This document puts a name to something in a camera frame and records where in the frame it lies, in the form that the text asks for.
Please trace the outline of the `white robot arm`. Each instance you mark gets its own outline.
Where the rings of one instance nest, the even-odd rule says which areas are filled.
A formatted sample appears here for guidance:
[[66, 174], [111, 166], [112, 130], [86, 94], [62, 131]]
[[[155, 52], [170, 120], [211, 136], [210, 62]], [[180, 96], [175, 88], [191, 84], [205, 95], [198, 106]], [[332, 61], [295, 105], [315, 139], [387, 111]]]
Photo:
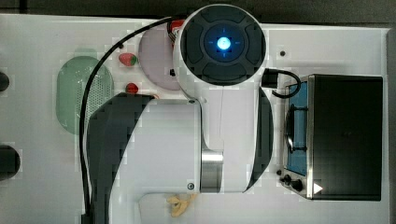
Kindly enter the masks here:
[[122, 92], [90, 117], [92, 186], [84, 224], [141, 224], [155, 193], [241, 193], [269, 164], [273, 113], [262, 89], [266, 41], [244, 9], [211, 5], [183, 23], [173, 51], [182, 99]]

